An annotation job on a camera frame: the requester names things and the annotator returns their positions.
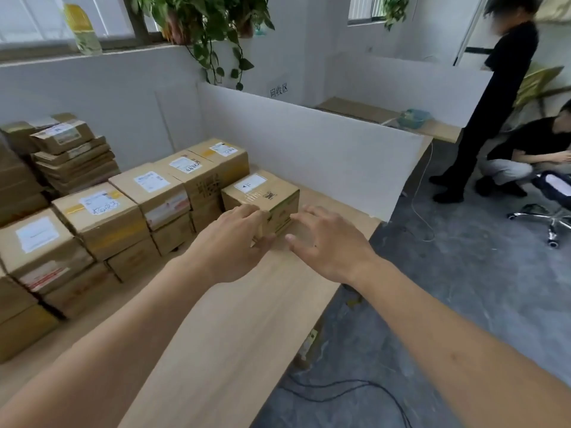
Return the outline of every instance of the black hair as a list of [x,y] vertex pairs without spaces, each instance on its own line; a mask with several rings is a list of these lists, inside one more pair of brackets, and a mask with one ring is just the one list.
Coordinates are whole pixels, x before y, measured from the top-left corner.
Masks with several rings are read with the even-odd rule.
[[561,107],[561,111],[571,112],[571,100]]
[[519,7],[523,8],[527,13],[535,14],[539,9],[539,0],[489,0],[484,14],[501,15],[503,13],[515,12]]

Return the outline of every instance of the black t-shirt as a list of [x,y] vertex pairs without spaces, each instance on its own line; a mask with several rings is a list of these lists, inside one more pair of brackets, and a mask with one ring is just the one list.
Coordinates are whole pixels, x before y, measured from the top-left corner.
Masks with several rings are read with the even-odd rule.
[[526,155],[546,155],[567,150],[571,145],[571,133],[553,133],[553,120],[555,117],[547,117],[527,123],[492,150],[488,159],[511,160],[514,150],[522,150]]
[[538,43],[537,28],[531,21],[513,27],[503,35],[485,61],[494,72],[483,96],[489,106],[513,105]]

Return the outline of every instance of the gray floor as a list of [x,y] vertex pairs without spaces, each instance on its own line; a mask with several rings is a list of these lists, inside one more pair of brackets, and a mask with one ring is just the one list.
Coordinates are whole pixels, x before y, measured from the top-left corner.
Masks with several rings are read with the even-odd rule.
[[[425,178],[443,172],[455,153],[451,144],[434,144]],[[418,177],[414,174],[410,181],[418,183]],[[538,192],[524,200],[483,199],[471,185],[473,180],[464,203],[442,206],[430,200],[438,188],[423,181],[415,206],[435,229],[433,242],[421,241],[432,234],[412,212],[410,199],[401,198],[393,221],[379,228],[371,243],[430,294],[571,385],[571,234],[561,234],[561,247],[553,250],[545,244],[544,224],[505,218],[521,205],[537,202]],[[306,372],[289,373],[314,384],[376,381],[396,396],[416,428],[460,427],[374,310],[366,302],[349,308],[346,302],[353,298],[346,289],[338,291],[324,315],[320,356]],[[304,390],[287,378],[281,384],[314,398],[345,389]],[[310,403],[276,388],[253,427],[392,428],[403,427],[403,421],[395,404],[377,389]]]

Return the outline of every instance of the white partition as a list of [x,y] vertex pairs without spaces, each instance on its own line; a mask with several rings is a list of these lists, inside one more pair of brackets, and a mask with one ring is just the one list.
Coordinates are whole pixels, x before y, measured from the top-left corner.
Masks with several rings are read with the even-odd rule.
[[253,163],[388,221],[423,137],[375,123],[199,84],[204,130]]
[[326,97],[397,112],[422,109],[461,128],[492,78],[487,71],[347,52],[330,57],[326,69]]

